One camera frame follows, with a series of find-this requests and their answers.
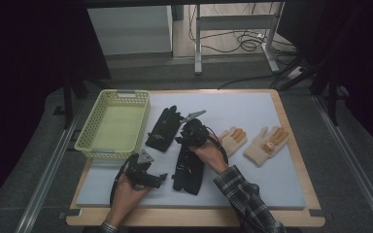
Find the metal rail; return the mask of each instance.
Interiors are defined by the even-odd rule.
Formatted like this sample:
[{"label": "metal rail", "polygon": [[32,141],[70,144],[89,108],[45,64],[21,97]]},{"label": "metal rail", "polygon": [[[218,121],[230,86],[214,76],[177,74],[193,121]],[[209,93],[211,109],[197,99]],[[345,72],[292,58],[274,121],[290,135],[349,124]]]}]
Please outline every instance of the metal rail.
[{"label": "metal rail", "polygon": [[358,183],[359,188],[362,191],[362,194],[366,198],[369,206],[373,211],[373,185],[371,181],[366,176],[364,170],[362,169],[359,161],[356,159],[356,155],[353,150],[348,145],[340,129],[332,123],[332,120],[326,113],[326,106],[323,100],[317,96],[313,95],[313,101],[318,105],[323,121],[329,129],[331,136],[333,137],[335,143],[337,144],[339,150],[344,156],[347,165],[349,166],[356,182]]},{"label": "metal rail", "polygon": [[60,161],[63,158],[63,154],[65,153],[68,147],[68,143],[72,135],[74,134],[74,129],[77,125],[77,122],[81,117],[81,110],[83,108],[83,104],[84,103],[82,103],[81,101],[78,101],[77,113],[72,119],[69,128],[65,129],[62,133],[62,136],[58,144],[56,145],[56,148],[51,156],[51,159],[48,162],[48,165],[45,168],[45,171],[42,174],[42,177],[39,180],[35,188],[35,191],[32,194],[31,199],[29,200],[28,205],[26,206],[25,212],[23,213],[23,216],[19,221],[17,230],[15,231],[16,233],[31,232],[35,224],[36,218],[38,217],[38,214],[41,211],[41,208],[44,204],[45,198],[47,197],[53,178],[56,175],[56,171],[59,167]]}]

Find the hand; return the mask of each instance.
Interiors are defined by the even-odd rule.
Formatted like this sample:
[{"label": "hand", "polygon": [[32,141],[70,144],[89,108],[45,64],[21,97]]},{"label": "hand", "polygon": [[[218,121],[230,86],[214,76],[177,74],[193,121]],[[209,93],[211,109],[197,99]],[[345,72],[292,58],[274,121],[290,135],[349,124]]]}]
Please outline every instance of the hand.
[{"label": "hand", "polygon": [[247,133],[242,128],[231,127],[225,130],[221,135],[222,147],[226,151],[226,155],[232,155],[236,150],[247,143]]},{"label": "hand", "polygon": [[[215,135],[211,134],[210,137],[217,139]],[[223,159],[222,153],[209,140],[201,147],[188,147],[190,151],[194,152],[204,163],[208,164],[217,174],[222,173],[228,168]]]},{"label": "hand", "polygon": [[138,206],[138,203],[151,189],[148,186],[145,186],[141,190],[133,189],[129,178],[123,173],[119,178],[117,189],[115,190],[111,210],[108,212],[105,220],[114,227],[119,227],[126,215]]},{"label": "hand", "polygon": [[272,158],[287,143],[289,133],[283,127],[274,126],[269,134],[268,127],[262,127],[249,147],[244,151],[256,166],[260,167],[268,158]]}]

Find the plaid shirt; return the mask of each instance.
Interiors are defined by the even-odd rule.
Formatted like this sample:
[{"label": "plaid shirt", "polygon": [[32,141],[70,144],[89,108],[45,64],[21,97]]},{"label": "plaid shirt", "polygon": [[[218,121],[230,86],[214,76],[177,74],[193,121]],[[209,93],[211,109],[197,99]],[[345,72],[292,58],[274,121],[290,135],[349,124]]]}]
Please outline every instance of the plaid shirt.
[{"label": "plaid shirt", "polygon": [[[259,186],[247,182],[235,165],[217,176],[214,183],[228,198],[232,208],[240,217],[240,232],[286,232],[285,227],[271,215],[261,200]],[[104,221],[100,232],[118,233],[119,231]]]}]

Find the white cabinet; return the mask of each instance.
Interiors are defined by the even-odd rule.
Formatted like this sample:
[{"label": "white cabinet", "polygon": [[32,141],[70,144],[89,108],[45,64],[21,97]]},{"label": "white cabinet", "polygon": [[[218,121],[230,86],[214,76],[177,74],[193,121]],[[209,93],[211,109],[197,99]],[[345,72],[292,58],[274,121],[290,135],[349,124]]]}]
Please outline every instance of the white cabinet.
[{"label": "white cabinet", "polygon": [[88,9],[104,55],[172,50],[170,6]]}]

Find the green plastic basket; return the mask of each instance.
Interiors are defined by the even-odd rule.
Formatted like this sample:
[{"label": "green plastic basket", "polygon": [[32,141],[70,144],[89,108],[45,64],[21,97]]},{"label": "green plastic basket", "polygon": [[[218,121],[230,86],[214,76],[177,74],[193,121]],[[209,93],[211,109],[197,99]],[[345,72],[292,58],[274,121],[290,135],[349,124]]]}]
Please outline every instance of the green plastic basket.
[{"label": "green plastic basket", "polygon": [[139,152],[150,108],[146,90],[102,90],[75,149],[87,157],[117,159]]}]

